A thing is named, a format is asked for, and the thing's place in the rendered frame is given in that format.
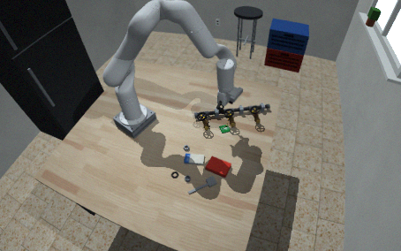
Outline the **red rectangular block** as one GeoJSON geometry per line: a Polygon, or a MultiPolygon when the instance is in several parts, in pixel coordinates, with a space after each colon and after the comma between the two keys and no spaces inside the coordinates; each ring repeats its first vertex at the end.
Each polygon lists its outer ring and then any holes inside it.
{"type": "Polygon", "coordinates": [[[219,158],[216,158],[214,156],[211,156],[210,160],[208,161],[208,164],[206,166],[207,171],[211,171],[219,176],[222,176],[226,178],[229,170],[231,168],[231,164],[228,162],[225,162],[224,160],[221,160],[219,158]]]}

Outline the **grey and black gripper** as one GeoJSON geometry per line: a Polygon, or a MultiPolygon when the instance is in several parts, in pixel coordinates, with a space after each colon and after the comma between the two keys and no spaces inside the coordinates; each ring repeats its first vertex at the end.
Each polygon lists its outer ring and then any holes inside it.
{"type": "Polygon", "coordinates": [[[218,90],[218,92],[217,92],[217,106],[216,106],[216,108],[219,110],[219,113],[224,114],[224,109],[223,109],[223,107],[224,107],[227,103],[233,104],[233,102],[230,101],[230,97],[231,97],[231,95],[229,95],[229,94],[227,94],[227,93],[225,93],[225,92],[222,92],[222,91],[218,90]],[[223,106],[222,108],[220,107],[221,105],[223,106]]]}

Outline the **dark grey pipe with tee junction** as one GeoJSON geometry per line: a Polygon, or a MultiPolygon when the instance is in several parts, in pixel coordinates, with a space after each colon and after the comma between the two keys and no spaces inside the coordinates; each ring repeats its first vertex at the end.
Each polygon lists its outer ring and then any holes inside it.
{"type": "MultiPolygon", "coordinates": [[[[264,112],[265,109],[270,109],[270,105],[269,104],[264,105],[264,103],[261,103],[259,107],[258,107],[258,105],[257,106],[253,106],[252,108],[251,107],[252,106],[248,106],[248,107],[243,108],[242,105],[239,105],[239,107],[237,109],[233,109],[233,108],[224,109],[224,116],[229,118],[231,126],[235,126],[234,117],[232,117],[234,112],[239,112],[239,115],[242,115],[245,110],[248,110],[248,111],[251,111],[251,113],[253,114],[253,117],[255,119],[255,122],[258,124],[258,123],[260,123],[260,119],[259,119],[259,116],[258,116],[258,113],[260,112],[260,110],[261,110],[261,112],[264,112]],[[258,110],[256,110],[255,108],[258,109],[258,110]],[[225,114],[227,114],[227,115],[225,115],[225,114]]],[[[207,116],[215,115],[216,118],[219,118],[219,114],[221,114],[221,113],[219,113],[218,111],[219,110],[217,108],[215,108],[215,111],[203,111],[203,112],[199,112],[199,113],[195,112],[194,116],[197,119],[200,118],[198,120],[202,121],[202,123],[204,125],[203,126],[204,129],[208,130],[209,125],[208,125],[208,121],[207,121],[207,116]]]]}

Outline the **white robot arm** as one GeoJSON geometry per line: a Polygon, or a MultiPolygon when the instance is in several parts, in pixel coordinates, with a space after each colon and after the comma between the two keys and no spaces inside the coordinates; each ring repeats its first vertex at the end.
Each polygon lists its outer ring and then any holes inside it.
{"type": "Polygon", "coordinates": [[[217,87],[231,95],[231,102],[234,103],[243,93],[243,88],[234,87],[235,57],[226,46],[216,43],[193,6],[183,0],[152,0],[133,16],[123,42],[102,75],[105,84],[115,88],[124,113],[121,112],[119,118],[126,126],[135,126],[147,117],[147,109],[139,104],[134,89],[133,61],[157,23],[163,19],[179,24],[205,58],[217,56],[220,59],[216,63],[217,87]]]}

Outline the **green tag with gold chain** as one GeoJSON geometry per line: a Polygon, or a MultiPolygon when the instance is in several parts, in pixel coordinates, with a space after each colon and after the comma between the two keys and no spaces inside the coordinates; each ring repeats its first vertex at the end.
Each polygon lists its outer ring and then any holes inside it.
{"type": "Polygon", "coordinates": [[[227,132],[231,131],[230,128],[228,127],[228,123],[227,123],[227,125],[221,125],[219,127],[220,127],[220,130],[222,133],[227,133],[227,132]]]}

